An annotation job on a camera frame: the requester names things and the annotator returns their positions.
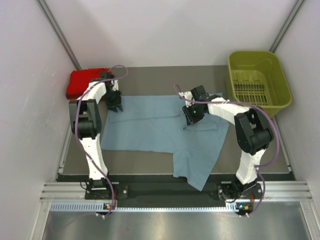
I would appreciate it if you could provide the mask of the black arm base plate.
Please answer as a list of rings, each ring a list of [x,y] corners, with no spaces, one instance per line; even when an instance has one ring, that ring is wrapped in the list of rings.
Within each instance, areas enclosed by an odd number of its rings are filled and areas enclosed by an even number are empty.
[[[235,183],[208,183],[203,190],[199,191],[187,183],[124,183],[113,184],[113,189],[103,187],[101,189],[90,187],[88,184],[85,189],[86,200],[106,200],[117,201],[133,199],[135,197],[173,197],[173,196],[194,196],[209,197],[222,201],[236,201],[240,198],[250,196],[262,196],[262,186],[257,183],[244,189],[236,186]]]

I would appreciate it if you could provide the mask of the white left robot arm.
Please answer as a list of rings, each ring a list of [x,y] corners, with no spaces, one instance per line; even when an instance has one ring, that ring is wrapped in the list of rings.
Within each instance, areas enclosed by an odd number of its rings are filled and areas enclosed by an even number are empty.
[[[101,99],[109,111],[123,111],[118,80],[108,71],[102,71],[98,78],[92,79],[83,95],[69,103],[70,126],[89,167],[85,199],[114,201],[115,190],[108,179],[100,145],[102,120],[98,103]]]

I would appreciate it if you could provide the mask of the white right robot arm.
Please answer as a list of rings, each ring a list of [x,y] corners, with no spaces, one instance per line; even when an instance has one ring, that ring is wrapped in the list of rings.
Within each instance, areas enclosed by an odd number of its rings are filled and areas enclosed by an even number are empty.
[[[185,101],[182,111],[187,125],[201,121],[206,114],[220,117],[234,125],[236,141],[241,149],[235,180],[220,191],[226,201],[245,198],[257,184],[261,159],[274,139],[268,115],[259,107],[233,102],[217,94],[210,95],[203,85],[178,92]]]

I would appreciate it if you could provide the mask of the light blue t shirt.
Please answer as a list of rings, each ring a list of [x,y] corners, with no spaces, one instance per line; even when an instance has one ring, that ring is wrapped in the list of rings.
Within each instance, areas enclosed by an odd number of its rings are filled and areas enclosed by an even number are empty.
[[[230,125],[210,114],[187,125],[184,105],[176,95],[122,97],[123,111],[107,114],[101,149],[172,154],[173,176],[202,191]]]

